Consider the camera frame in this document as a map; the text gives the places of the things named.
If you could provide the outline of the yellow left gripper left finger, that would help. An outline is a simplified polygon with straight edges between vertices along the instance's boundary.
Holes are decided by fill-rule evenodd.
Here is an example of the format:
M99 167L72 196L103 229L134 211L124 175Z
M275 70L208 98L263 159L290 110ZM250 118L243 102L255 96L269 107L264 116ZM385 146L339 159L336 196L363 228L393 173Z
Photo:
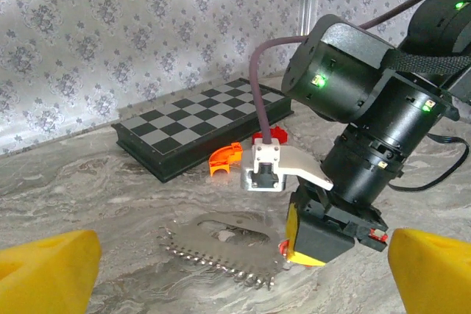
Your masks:
M1 312L85 313L102 250L77 230L1 250Z

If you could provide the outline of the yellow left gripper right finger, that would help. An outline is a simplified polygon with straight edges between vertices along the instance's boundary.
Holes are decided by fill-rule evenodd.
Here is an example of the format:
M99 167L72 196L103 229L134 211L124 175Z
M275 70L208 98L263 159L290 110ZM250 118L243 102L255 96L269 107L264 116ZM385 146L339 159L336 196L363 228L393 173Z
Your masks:
M417 229L396 229L389 267L407 313L470 312L470 244Z

